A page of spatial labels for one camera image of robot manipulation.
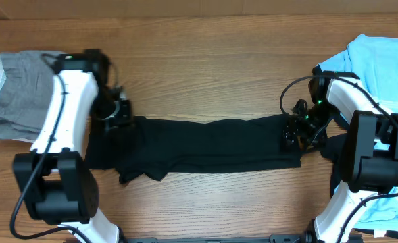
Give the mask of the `black polo shirt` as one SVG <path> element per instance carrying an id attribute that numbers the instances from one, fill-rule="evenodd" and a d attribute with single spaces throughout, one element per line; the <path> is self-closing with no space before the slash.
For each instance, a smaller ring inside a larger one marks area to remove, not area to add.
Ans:
<path id="1" fill-rule="evenodd" d="M 109 134 L 92 130 L 85 161 L 115 169 L 125 184 L 141 175 L 160 181 L 168 173 L 241 173 L 298 168 L 298 144 L 284 148 L 284 115 L 206 124 L 136 116 Z"/>

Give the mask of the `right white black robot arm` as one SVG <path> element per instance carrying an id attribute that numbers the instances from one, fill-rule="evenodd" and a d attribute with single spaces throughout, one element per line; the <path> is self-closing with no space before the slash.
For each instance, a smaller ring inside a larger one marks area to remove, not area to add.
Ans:
<path id="1" fill-rule="evenodd" d="M 314 105 L 300 99 L 286 114 L 281 147 L 323 148 L 325 129 L 338 116 L 349 128 L 339 156 L 337 191 L 294 242 L 361 242 L 351 230 L 373 201 L 393 198 L 391 190 L 398 186 L 398 113 L 382 108 L 354 73 L 323 71 L 305 79 Z"/>

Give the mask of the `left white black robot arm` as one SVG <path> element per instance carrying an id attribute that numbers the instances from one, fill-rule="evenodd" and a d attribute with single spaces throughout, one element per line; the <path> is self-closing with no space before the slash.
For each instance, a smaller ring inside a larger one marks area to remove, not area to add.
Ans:
<path id="1" fill-rule="evenodd" d="M 125 242 L 120 227 L 99 208 L 96 179 L 85 165 L 86 121 L 104 135 L 132 123 L 120 86 L 108 87 L 109 57 L 98 49 L 40 58 L 53 72 L 53 93 L 43 127 L 28 153 L 13 160 L 20 196 L 9 230 L 21 240 L 68 231 L 79 242 Z"/>

